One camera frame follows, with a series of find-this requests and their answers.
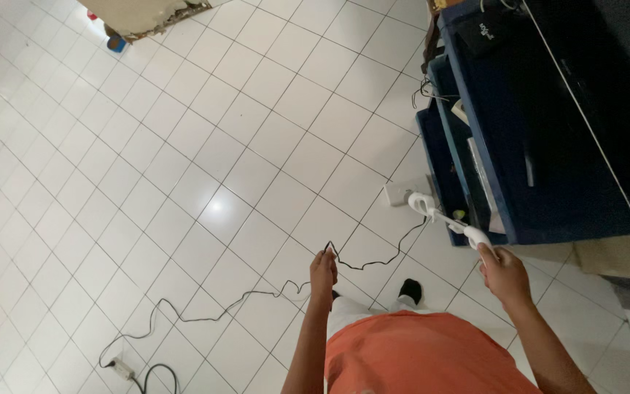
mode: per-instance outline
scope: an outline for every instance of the white pants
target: white pants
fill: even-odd
[[[399,296],[398,299],[393,302],[393,305],[390,306],[389,310],[390,312],[410,310],[417,313],[432,313],[429,309],[417,309],[415,301],[413,301],[410,296],[406,295]],[[347,325],[373,316],[374,314],[375,313],[368,310],[366,306],[361,305],[355,300],[343,296],[337,297],[332,303],[332,311],[327,320],[327,339],[331,338],[332,335],[342,328],[345,328]]]

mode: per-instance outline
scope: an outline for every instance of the hand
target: hand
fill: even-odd
[[[521,260],[503,247],[496,247],[495,254],[484,243],[478,244],[478,251],[485,264],[480,272],[485,277],[485,286],[502,302],[508,313],[510,309],[533,306],[529,291],[529,276]]]
[[[332,307],[332,286],[337,283],[337,264],[332,248],[321,250],[310,264],[310,304]]]

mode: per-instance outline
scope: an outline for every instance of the person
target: person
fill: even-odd
[[[480,244],[478,250],[485,285],[517,328],[538,388],[477,327],[450,313],[413,310],[421,299],[413,280],[403,285],[393,313],[372,316],[338,297],[335,254],[328,249],[310,265],[310,304],[281,394],[321,394],[325,386],[331,394],[594,394],[531,301],[521,260],[502,247],[493,253]]]

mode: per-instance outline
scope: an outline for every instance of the orange t-shirt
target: orange t-shirt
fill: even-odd
[[[449,313],[371,316],[327,342],[331,394],[538,393],[512,356]]]

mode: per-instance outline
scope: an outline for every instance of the black shoe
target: black shoe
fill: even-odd
[[[402,284],[398,297],[401,295],[409,296],[415,301],[415,305],[417,305],[419,301],[422,300],[422,286],[414,279],[405,279],[405,283]]]

